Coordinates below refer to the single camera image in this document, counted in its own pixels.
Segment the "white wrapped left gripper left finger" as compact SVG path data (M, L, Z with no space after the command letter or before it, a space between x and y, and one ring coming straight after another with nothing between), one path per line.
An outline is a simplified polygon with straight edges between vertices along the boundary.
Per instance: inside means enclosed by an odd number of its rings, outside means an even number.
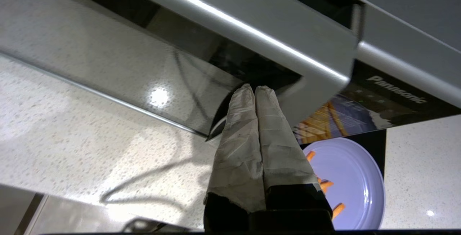
M265 210L255 105L255 94L249 84L233 93L204 204L221 200L248 213Z

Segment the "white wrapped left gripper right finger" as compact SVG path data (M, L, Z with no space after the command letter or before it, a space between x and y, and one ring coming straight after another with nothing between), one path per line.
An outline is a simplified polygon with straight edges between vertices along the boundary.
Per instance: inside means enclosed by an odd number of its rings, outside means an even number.
M258 86L255 98L265 190L272 186L313 185L317 191L321 191L313 168L283 114L274 90Z

